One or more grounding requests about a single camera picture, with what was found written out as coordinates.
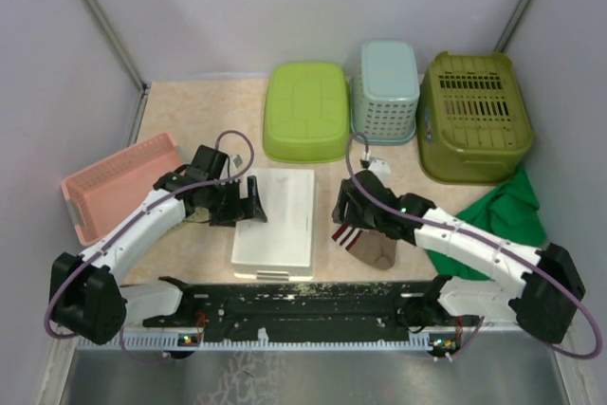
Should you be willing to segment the white perforated basket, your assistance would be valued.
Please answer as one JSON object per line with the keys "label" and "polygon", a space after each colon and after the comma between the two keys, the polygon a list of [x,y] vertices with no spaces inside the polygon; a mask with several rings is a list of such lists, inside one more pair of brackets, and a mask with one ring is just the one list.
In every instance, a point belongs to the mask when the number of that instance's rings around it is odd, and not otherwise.
{"label": "white perforated basket", "polygon": [[231,253],[240,279],[305,282],[314,274],[316,176],[308,169],[253,168],[265,220],[236,223]]}

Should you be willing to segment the lime green plastic tub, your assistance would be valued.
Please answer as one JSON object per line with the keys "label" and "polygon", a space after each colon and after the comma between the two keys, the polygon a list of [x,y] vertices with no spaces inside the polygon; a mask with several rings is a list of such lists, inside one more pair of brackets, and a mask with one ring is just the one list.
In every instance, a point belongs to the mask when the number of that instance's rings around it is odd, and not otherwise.
{"label": "lime green plastic tub", "polygon": [[338,161],[349,136],[348,84],[338,64],[291,62],[273,70],[262,133],[266,156],[298,164]]}

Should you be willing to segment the light blue perforated basket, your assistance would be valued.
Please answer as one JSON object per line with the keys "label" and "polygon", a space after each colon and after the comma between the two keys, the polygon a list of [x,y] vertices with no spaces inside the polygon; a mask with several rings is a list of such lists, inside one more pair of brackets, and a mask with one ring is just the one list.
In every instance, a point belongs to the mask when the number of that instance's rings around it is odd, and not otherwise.
{"label": "light blue perforated basket", "polygon": [[374,40],[361,47],[350,82],[351,130],[371,144],[397,146],[415,134],[420,87],[414,49],[404,41]]}

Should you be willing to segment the olive green large container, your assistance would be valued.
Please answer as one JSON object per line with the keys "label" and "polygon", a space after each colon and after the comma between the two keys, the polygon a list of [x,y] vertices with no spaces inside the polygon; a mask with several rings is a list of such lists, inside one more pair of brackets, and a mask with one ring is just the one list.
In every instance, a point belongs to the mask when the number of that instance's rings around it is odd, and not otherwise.
{"label": "olive green large container", "polygon": [[534,139],[511,60],[436,55],[420,86],[416,134],[421,167],[438,182],[510,179]]}

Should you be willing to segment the pink perforated basket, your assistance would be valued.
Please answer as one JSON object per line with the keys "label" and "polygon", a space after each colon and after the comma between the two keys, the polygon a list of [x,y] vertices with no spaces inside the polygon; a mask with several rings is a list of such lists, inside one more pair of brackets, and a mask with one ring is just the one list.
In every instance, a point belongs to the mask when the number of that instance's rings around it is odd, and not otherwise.
{"label": "pink perforated basket", "polygon": [[81,245],[113,230],[160,177],[183,163],[174,137],[161,133],[66,177],[61,189]]}

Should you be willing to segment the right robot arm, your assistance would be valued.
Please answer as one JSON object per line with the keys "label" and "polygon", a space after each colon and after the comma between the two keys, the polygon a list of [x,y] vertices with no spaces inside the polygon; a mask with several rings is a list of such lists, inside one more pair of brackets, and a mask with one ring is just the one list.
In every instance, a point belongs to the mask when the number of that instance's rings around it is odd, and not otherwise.
{"label": "right robot arm", "polygon": [[432,281],[423,310],[437,325],[484,316],[515,322],[536,339],[558,344],[585,295],[567,249],[521,245],[475,228],[420,195],[395,195],[369,170],[341,182],[332,218],[439,252],[485,275],[483,281],[449,274]]}

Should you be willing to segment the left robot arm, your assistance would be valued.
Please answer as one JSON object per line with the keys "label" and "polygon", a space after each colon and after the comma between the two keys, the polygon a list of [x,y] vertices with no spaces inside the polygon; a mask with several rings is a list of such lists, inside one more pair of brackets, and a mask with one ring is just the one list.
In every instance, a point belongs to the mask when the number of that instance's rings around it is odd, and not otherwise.
{"label": "left robot arm", "polygon": [[208,213],[212,227],[267,221],[256,175],[248,168],[238,171],[218,149],[200,146],[190,163],[160,177],[143,202],[98,243],[56,258],[44,316],[48,335],[81,336],[103,345],[131,322],[166,317],[179,326],[191,323],[197,303],[178,280],[122,281],[162,236],[199,210]]}

